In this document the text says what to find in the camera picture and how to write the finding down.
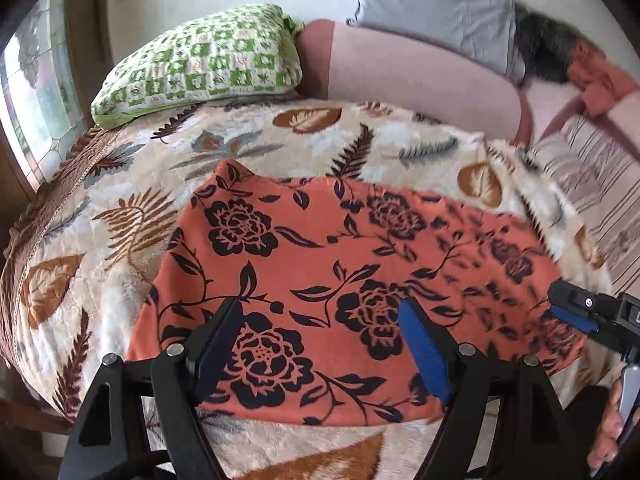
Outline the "person's right hand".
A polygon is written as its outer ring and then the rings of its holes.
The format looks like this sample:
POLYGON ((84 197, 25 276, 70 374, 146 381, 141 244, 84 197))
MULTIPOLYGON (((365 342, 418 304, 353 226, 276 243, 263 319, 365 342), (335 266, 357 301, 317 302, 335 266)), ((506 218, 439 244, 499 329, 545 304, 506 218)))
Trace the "person's right hand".
POLYGON ((617 438, 624 429, 624 421, 618 411, 621 395, 622 381, 617 379, 613 382, 596 438, 587 456, 590 469, 599 469, 605 463, 611 463, 618 454, 617 438))

